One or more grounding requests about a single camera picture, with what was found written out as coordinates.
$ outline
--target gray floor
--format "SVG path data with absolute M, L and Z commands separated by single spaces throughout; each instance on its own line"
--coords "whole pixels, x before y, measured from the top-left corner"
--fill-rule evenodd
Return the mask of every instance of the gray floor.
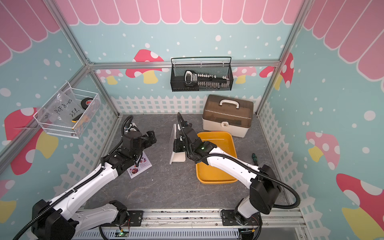
M 200 114 L 183 114 L 185 121 L 193 124 L 196 132 L 202 132 Z M 234 208 L 249 195 L 249 190 L 239 181 L 232 184 L 206 185 L 196 177 L 195 164 L 188 160 L 169 164 L 169 139 L 176 114 L 134 115 L 133 122 L 142 133 L 154 130 L 157 143 L 145 149 L 152 167 L 131 179 L 126 172 L 108 183 L 86 203 L 86 209 L 103 206 L 111 200 L 118 200 L 128 209 L 142 208 Z M 120 128 L 111 144 L 120 140 Z M 236 153 L 240 160 L 251 163 L 251 155 L 257 155 L 259 165 L 275 166 L 269 154 L 265 139 L 256 116 L 245 138 L 233 137 Z M 287 204 L 284 193 L 276 204 Z

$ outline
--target white wire basket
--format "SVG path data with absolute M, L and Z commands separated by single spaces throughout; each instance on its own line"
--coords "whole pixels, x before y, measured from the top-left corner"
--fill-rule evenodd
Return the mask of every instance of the white wire basket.
M 81 101 L 84 98 L 93 98 L 91 104 L 87 107 L 80 119 L 74 126 L 68 126 L 65 122 L 59 118 L 53 117 L 51 112 L 47 111 L 50 104 L 53 103 L 56 94 L 54 94 L 34 115 L 34 119 L 39 123 L 41 128 L 50 135 L 57 135 L 63 137 L 72 137 L 79 139 L 88 124 L 91 122 L 93 116 L 99 110 L 101 106 L 101 100 L 98 93 L 85 91 L 77 88 L 72 88 L 69 82 L 66 82 L 62 88 L 63 93 L 67 96 L 75 96 L 75 101 L 81 106 Z

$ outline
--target wire mesh basket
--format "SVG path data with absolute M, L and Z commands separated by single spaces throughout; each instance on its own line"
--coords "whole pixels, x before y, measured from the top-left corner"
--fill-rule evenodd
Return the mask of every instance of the wire mesh basket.
M 172 58 L 170 85 L 178 91 L 230 91 L 231 57 Z
M 53 95 L 34 115 L 34 119 L 39 123 L 41 128 L 50 135 L 58 135 L 63 137 L 80 138 L 88 124 L 91 122 L 93 116 L 101 106 L 101 100 L 98 93 L 85 91 L 81 89 L 72 88 L 67 82 L 61 89 L 65 95 L 71 97 L 75 96 L 75 101 L 81 106 L 81 101 L 84 98 L 93 98 L 91 103 L 88 105 L 85 112 L 77 120 L 74 126 L 68 126 L 61 119 L 54 116 L 52 112 L 47 109 L 54 102 L 55 95 Z

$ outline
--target brown lid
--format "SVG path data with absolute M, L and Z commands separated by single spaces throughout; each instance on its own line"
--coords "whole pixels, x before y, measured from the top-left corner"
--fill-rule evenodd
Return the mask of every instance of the brown lid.
M 217 95 L 208 96 L 203 112 L 204 120 L 246 128 L 251 126 L 252 118 L 253 102 Z

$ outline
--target metal vent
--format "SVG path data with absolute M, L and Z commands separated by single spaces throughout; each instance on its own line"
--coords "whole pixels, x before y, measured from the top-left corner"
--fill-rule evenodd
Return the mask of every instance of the metal vent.
M 124 239 L 115 237 L 118 229 L 103 229 L 108 239 Z M 231 228 L 202 228 L 202 229 L 131 229 L 129 236 L 125 239 L 197 239 L 197 238 L 238 238 L 238 230 Z M 102 239 L 98 229 L 92 229 L 75 236 L 73 240 L 93 240 Z

